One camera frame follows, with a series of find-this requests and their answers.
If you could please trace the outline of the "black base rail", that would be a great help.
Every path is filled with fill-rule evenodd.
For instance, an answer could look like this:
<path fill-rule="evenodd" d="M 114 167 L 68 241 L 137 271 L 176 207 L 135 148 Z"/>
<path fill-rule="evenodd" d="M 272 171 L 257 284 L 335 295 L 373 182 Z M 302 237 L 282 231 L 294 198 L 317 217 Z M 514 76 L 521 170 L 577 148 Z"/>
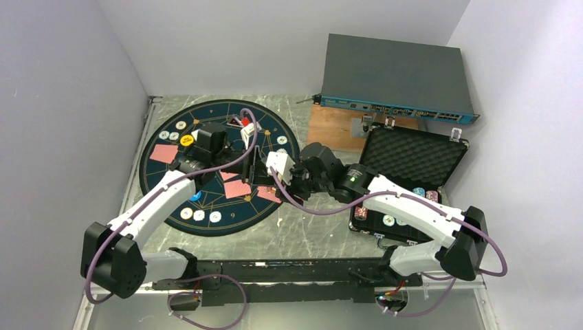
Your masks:
<path fill-rule="evenodd" d="M 395 278 L 384 266 L 379 257 L 199 261 L 198 274 L 205 279 L 187 284 L 158 280 L 152 288 L 197 289 L 202 306 L 218 307 L 241 302 L 242 292 L 249 303 L 373 303 L 383 289 L 423 284 L 419 275 Z"/>

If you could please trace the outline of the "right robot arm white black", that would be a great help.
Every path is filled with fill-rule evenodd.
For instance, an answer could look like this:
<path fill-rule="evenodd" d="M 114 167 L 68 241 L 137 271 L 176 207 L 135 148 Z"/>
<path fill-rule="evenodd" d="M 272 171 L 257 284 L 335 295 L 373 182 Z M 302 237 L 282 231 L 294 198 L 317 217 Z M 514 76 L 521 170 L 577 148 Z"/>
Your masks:
<path fill-rule="evenodd" d="M 430 237 L 425 243 L 390 247 L 378 269 L 383 283 L 396 285 L 405 276 L 439 270 L 473 281 L 482 271 L 485 248 L 492 240 L 480 209 L 445 206 L 405 189 L 370 166 L 345 165 L 319 143 L 308 147 L 316 154 L 298 161 L 277 151 L 267 156 L 267 174 L 283 201 L 313 215 L 331 215 L 332 210 L 303 206 L 311 194 L 328 193 L 342 204 L 340 211 L 363 207 L 392 216 Z"/>

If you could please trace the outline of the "grey network switch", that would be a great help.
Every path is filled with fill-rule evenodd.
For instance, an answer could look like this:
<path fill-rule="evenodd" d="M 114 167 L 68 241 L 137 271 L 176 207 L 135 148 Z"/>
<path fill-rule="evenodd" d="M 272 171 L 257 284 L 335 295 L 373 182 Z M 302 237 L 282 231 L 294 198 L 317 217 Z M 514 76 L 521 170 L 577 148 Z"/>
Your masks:
<path fill-rule="evenodd" d="M 472 124 L 475 113 L 461 50 L 330 34 L 315 102 L 364 112 Z"/>

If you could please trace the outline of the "wooden board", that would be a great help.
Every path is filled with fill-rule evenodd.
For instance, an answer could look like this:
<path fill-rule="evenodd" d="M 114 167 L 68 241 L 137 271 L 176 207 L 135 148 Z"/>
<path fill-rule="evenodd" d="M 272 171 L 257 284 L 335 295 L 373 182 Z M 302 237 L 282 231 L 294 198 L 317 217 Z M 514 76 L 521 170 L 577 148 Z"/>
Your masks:
<path fill-rule="evenodd" d="M 386 116 L 382 114 L 313 104 L 307 127 L 306 144 L 319 142 L 332 151 L 361 153 L 366 141 L 366 134 L 361 127 L 364 116 L 372 116 L 377 122 L 386 119 Z"/>

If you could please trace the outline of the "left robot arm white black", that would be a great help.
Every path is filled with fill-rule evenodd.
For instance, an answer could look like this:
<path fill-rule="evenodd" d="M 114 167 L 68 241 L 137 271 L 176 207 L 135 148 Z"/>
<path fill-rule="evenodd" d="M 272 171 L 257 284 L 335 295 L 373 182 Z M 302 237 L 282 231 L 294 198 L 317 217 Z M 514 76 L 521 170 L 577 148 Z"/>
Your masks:
<path fill-rule="evenodd" d="M 196 256 L 180 248 L 144 254 L 142 248 L 153 232 L 218 172 L 250 178 L 261 129 L 258 122 L 244 126 L 240 130 L 243 149 L 236 150 L 228 144 L 222 124 L 203 125 L 154 189 L 108 224 L 91 224 L 84 233 L 81 261 L 87 299 L 100 304 L 112 296 L 128 298 L 143 283 L 158 280 L 172 280 L 182 289 L 192 287 L 199 275 Z"/>

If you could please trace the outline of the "yellow round blind button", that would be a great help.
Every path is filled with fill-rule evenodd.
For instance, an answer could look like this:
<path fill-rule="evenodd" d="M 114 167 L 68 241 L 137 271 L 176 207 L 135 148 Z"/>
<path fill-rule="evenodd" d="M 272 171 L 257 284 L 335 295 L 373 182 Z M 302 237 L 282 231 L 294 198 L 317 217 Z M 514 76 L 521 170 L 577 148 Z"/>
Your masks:
<path fill-rule="evenodd" d="M 179 143 L 185 147 L 192 145 L 194 142 L 195 142 L 195 139 L 190 134 L 183 135 L 179 140 Z"/>

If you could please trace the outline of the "blue round blind button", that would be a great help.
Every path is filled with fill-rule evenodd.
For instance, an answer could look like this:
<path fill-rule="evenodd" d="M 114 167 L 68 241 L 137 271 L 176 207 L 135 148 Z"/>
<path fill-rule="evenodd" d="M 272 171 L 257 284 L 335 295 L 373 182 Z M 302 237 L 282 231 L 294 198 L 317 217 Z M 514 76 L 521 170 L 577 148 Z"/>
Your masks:
<path fill-rule="evenodd" d="M 201 198 L 202 192 L 199 191 L 190 198 L 190 201 L 198 201 Z"/>

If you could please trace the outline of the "yellow chip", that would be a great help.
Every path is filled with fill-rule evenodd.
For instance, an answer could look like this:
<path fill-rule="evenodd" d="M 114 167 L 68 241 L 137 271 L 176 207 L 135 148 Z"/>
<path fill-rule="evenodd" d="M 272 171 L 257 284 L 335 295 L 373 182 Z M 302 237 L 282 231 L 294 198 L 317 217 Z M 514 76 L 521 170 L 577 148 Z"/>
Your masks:
<path fill-rule="evenodd" d="M 193 217 L 193 210 L 191 208 L 183 208 L 183 209 L 181 209 L 179 215 L 180 215 L 180 217 L 183 220 L 192 219 L 192 217 Z"/>

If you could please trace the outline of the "triangular red black marker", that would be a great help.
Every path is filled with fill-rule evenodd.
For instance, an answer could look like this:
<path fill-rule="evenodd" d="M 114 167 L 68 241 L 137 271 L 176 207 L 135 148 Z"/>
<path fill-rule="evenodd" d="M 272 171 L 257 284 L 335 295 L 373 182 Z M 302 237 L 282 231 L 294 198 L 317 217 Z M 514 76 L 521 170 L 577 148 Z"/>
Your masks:
<path fill-rule="evenodd" d="M 236 115 L 232 116 L 228 122 L 227 125 L 230 127 L 236 127 L 236 128 L 243 128 L 243 123 L 240 120 L 239 117 L 237 117 Z"/>

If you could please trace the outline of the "red chip roll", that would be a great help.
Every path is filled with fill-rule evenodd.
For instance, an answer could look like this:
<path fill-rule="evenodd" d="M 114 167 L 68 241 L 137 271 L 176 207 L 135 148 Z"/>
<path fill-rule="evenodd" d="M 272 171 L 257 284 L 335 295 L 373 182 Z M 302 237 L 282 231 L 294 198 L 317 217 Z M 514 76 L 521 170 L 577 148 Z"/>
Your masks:
<path fill-rule="evenodd" d="M 365 221 L 368 217 L 368 210 L 361 206 L 356 206 L 353 216 L 357 221 Z"/>

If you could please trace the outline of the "black poker chip case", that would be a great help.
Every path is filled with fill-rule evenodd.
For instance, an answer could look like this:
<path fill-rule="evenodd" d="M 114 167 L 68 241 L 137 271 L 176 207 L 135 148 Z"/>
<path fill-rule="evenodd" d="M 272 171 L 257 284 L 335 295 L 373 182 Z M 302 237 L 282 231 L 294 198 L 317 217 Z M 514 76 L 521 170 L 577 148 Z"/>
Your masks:
<path fill-rule="evenodd" d="M 375 128 L 365 142 L 359 164 L 372 168 L 407 190 L 441 189 L 467 153 L 470 143 L 454 137 L 404 127 Z M 349 229 L 409 245 L 425 243 L 431 238 L 403 221 L 387 221 L 384 214 L 369 210 L 365 217 L 351 209 Z"/>

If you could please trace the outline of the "round dark blue poker mat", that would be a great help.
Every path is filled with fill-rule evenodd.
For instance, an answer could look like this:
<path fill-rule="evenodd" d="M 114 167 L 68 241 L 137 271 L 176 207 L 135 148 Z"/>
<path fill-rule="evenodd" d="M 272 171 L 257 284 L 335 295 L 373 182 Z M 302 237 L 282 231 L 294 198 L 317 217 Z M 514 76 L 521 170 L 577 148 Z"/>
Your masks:
<path fill-rule="evenodd" d="M 196 104 L 172 115 L 155 131 L 146 143 L 140 157 L 138 177 L 142 193 L 152 190 L 163 178 L 170 164 L 164 164 L 149 159 L 156 144 L 174 144 L 178 146 L 178 154 L 182 153 L 185 146 L 179 143 L 183 135 L 200 128 L 205 123 L 217 122 L 226 126 L 228 139 L 236 149 L 243 147 L 240 129 L 228 126 L 227 122 L 232 116 L 236 116 L 242 109 L 249 109 L 254 113 L 262 130 L 258 135 L 257 146 L 261 148 L 263 157 L 271 151 L 286 149 L 292 158 L 299 155 L 300 147 L 292 129 L 284 123 L 283 119 L 270 109 L 259 104 L 244 100 L 212 100 Z M 176 141 L 169 140 L 172 132 L 179 132 L 180 137 Z M 180 204 L 171 212 L 166 223 L 182 232 L 203 237 L 220 237 L 235 232 L 240 232 L 248 227 L 264 220 L 275 212 L 279 203 L 274 203 L 257 196 L 258 186 L 251 186 L 251 193 L 246 196 L 226 199 L 224 181 L 218 173 L 202 188 L 202 195 L 198 201 L 190 201 L 190 198 Z M 194 211 L 204 210 L 206 218 L 203 221 L 194 221 L 193 218 L 183 220 L 180 211 L 183 208 L 191 208 Z"/>

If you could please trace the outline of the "red card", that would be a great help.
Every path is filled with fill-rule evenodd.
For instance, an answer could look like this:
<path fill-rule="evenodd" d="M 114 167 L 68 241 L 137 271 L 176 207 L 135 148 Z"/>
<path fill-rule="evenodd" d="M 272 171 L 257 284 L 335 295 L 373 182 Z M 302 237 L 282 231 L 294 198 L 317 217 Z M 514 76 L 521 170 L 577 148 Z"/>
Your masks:
<path fill-rule="evenodd" d="M 251 186 L 240 180 L 227 181 L 223 185 L 226 199 L 246 196 L 251 193 Z"/>
<path fill-rule="evenodd" d="M 240 179 L 240 175 L 236 174 L 236 173 L 227 173 L 227 172 L 220 171 L 219 175 L 224 182 L 229 182 L 232 180 Z"/>

